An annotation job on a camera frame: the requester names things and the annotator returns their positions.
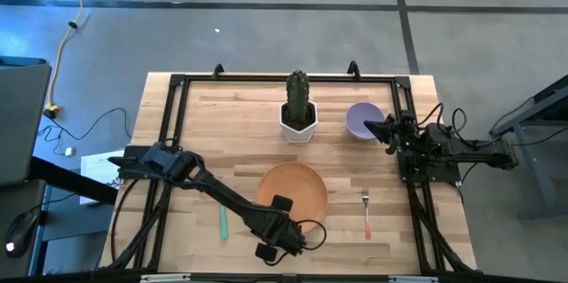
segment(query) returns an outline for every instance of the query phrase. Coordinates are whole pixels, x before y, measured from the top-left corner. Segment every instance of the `green utensil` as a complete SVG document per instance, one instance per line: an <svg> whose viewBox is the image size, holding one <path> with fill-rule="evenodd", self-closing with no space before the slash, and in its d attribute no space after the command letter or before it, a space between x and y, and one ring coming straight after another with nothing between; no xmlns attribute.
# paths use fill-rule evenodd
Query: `green utensil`
<svg viewBox="0 0 568 283"><path fill-rule="evenodd" d="M225 206L221 206L221 240L227 240L229 238L229 230L227 229L227 212Z"/></svg>

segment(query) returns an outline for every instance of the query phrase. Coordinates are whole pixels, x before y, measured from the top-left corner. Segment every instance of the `cactus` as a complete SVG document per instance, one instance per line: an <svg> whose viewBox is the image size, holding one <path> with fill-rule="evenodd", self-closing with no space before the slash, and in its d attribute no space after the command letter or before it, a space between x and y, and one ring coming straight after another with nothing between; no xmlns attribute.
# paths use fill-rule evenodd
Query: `cactus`
<svg viewBox="0 0 568 283"><path fill-rule="evenodd" d="M309 108L310 80L308 75L296 70L286 81L288 108L284 113L285 123L295 130L303 130L312 123Z"/></svg>

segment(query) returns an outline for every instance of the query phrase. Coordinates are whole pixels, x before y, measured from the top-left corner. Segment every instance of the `wooden tabletop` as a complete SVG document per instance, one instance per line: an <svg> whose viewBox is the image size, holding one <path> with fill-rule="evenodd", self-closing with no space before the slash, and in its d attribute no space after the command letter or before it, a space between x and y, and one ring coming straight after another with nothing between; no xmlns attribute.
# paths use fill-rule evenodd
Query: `wooden tabletop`
<svg viewBox="0 0 568 283"><path fill-rule="evenodd" d="M150 73L140 103L133 145L158 139L170 73ZM437 104L434 79L411 75L414 105L420 121ZM160 271L312 274L416 274L419 272L406 188L400 182L395 156L377 141L361 142L347 134L344 116L349 105L368 101L392 113L391 90L381 83L310 83L310 99L318 104L319 124L309 144L291 145L280 130L279 104L284 83L191 83L181 145L200 153L208 169L249 200L255 199L261 176L284 161L300 161L324 179L328 209L327 241L317 251L285 257L275 267L255 257L258 239L227 210L229 239L222 241L219 204L203 193L175 189L164 233ZM174 100L173 133L179 94ZM119 192L122 196L126 185ZM369 187L372 239L365 239L361 189ZM148 182L138 182L126 198L116 226L117 254L140 226ZM463 206L450 185L433 184L438 226L462 260L475 268ZM307 235L312 245L321 230ZM430 263L430 237L425 235ZM150 233L147 263L154 242ZM110 263L106 240L101 265Z"/></svg>

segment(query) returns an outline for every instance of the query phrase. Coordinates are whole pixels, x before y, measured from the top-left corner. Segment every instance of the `potted cactus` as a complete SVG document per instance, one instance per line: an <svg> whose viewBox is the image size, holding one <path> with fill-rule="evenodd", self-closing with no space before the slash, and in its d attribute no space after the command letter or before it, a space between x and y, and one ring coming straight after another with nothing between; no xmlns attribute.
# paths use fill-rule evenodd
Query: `potted cactus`
<svg viewBox="0 0 568 283"><path fill-rule="evenodd" d="M280 126L290 143L310 141L318 125L318 108L310 101L308 75L296 70L286 81L288 101L280 106Z"/></svg>

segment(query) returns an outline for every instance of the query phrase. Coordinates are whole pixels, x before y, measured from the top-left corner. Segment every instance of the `white paper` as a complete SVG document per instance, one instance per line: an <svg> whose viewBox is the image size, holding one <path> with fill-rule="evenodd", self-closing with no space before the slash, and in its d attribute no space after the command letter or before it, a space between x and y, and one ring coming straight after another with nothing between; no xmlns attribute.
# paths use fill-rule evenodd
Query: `white paper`
<svg viewBox="0 0 568 283"><path fill-rule="evenodd" d="M81 175L88 177L103 184L115 184L113 188L118 188L120 182L118 180L118 167L108 161L112 156L123 156L124 150L113 151L110 153L101 153L93 155L85 155L81 157ZM93 204L97 201L85 197L79 197L79 204Z"/></svg>

